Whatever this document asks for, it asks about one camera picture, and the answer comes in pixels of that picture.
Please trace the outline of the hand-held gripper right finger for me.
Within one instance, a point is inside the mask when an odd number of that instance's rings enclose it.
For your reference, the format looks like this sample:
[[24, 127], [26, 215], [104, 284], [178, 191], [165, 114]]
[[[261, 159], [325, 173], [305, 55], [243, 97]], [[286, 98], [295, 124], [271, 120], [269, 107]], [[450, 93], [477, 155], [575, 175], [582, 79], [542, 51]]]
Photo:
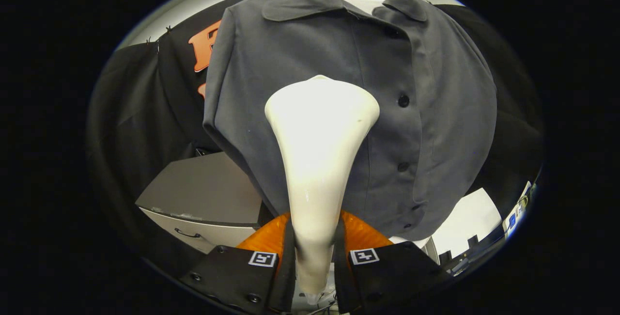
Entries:
[[395, 243], [341, 210], [334, 236], [335, 304], [341, 315], [381, 315], [419, 304], [453, 277], [414, 242]]

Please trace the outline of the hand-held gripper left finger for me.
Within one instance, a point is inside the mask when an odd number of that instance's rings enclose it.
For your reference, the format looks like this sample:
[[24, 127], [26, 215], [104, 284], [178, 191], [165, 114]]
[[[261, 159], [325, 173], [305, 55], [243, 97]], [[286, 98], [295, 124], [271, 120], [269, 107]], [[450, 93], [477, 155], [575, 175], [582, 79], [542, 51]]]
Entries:
[[291, 215], [282, 214], [237, 246], [215, 246], [180, 283], [235, 315], [289, 313], [296, 282], [294, 252]]

